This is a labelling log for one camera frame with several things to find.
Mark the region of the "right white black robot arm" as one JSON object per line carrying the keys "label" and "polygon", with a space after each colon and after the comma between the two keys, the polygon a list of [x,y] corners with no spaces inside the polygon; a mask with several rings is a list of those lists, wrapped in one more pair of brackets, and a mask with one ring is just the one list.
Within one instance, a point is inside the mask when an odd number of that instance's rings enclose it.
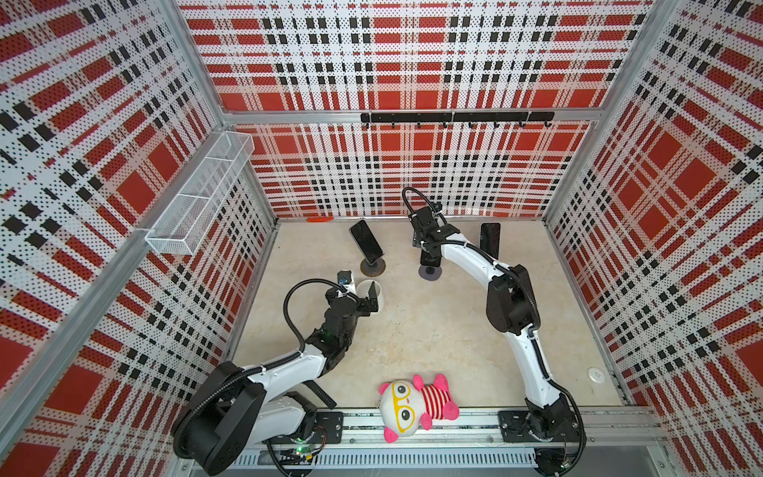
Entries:
{"label": "right white black robot arm", "polygon": [[570,425],[585,444],[579,407],[571,393],[554,381],[538,337],[540,313],[528,270],[500,262],[431,208],[410,213],[409,222],[416,248],[430,258],[453,262],[485,287],[487,319],[507,339],[520,369],[532,436],[551,441]]}

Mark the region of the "black smartphone green edge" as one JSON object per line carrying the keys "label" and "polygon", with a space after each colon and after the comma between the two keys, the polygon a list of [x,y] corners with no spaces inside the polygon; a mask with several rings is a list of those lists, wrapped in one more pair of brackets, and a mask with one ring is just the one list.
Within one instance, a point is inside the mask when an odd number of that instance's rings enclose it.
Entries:
{"label": "black smartphone green edge", "polygon": [[383,257],[383,250],[365,220],[353,224],[350,234],[368,264],[375,264]]}

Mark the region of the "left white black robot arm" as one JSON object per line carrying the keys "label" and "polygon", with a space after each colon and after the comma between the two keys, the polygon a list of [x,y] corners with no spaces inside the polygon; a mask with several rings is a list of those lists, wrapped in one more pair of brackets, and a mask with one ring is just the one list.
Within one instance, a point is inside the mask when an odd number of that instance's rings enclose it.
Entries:
{"label": "left white black robot arm", "polygon": [[317,407],[297,393],[308,387],[328,409],[337,403],[317,384],[333,371],[350,349],[358,322],[380,311],[382,288],[367,280],[360,285],[321,278],[328,308],[321,326],[309,337],[299,335],[295,351],[269,363],[238,367],[218,365],[179,411],[171,427],[173,451],[215,476],[230,467],[248,443],[288,436],[306,441],[320,425]]}

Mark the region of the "grey phone stand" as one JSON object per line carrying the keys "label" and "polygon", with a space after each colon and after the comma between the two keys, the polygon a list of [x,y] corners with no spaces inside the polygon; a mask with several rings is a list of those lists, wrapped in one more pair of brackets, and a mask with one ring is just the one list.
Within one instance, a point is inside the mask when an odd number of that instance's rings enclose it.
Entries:
{"label": "grey phone stand", "polygon": [[424,280],[436,281],[442,276],[442,268],[440,266],[419,266],[418,274]]}

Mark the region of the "wooden base phone stand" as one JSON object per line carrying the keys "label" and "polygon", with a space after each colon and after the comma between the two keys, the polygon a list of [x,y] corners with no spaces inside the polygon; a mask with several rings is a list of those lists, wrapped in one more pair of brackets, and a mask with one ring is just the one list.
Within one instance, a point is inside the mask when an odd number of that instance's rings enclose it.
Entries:
{"label": "wooden base phone stand", "polygon": [[364,258],[361,262],[360,270],[365,276],[380,276],[385,272],[385,261],[382,258],[378,258],[374,262],[370,262]]}

